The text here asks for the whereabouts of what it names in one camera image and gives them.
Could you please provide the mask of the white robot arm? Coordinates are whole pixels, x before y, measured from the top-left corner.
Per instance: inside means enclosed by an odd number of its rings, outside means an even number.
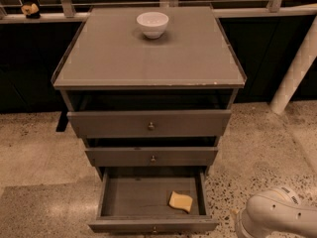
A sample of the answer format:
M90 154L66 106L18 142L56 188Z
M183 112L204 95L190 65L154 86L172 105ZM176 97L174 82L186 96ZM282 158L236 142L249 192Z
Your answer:
M288 186L274 187L251 196L235 219L238 238L267 238L285 232L317 238L317 208L305 207Z

